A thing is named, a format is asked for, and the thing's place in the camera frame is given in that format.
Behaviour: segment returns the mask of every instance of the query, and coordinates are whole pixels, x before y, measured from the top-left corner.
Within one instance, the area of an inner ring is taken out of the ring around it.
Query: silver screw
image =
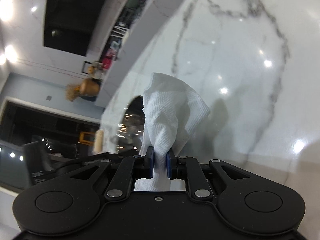
[[[119,189],[111,189],[107,192],[109,197],[120,197],[122,196],[122,191]]]
[[[195,195],[197,197],[209,197],[210,196],[210,191],[209,190],[206,190],[206,189],[198,189],[196,192],[195,192]]]

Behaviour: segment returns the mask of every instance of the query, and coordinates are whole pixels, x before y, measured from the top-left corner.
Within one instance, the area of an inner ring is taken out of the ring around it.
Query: crumpled paper towel
[[[210,113],[201,97],[185,82],[161,73],[153,73],[143,92],[146,116],[140,155],[154,147],[155,166],[152,179],[136,181],[136,191],[169,191],[165,159],[172,147],[177,156],[198,124]]]

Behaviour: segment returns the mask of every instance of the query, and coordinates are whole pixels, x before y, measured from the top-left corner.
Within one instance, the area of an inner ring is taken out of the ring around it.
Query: marble countertop
[[[211,109],[184,154],[293,188],[306,203],[299,231],[319,240],[319,48],[320,0],[185,0],[108,103],[104,150],[115,152],[127,104],[151,73],[175,76]]]

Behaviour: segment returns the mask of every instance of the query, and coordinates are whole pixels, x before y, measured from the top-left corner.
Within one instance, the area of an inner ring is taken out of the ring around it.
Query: white paper towel
[[[153,73],[143,92],[146,116],[140,155],[154,147],[155,166],[152,179],[136,181],[137,191],[169,191],[165,158],[169,149],[182,150],[197,125],[210,113],[201,97],[185,82],[161,73]]]

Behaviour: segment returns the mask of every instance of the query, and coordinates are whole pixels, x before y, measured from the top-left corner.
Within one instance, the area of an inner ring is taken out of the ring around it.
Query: brown pot
[[[90,78],[87,78],[82,81],[80,86],[80,95],[82,96],[88,96],[88,97],[94,97],[98,95],[100,90],[100,86],[92,81]]]

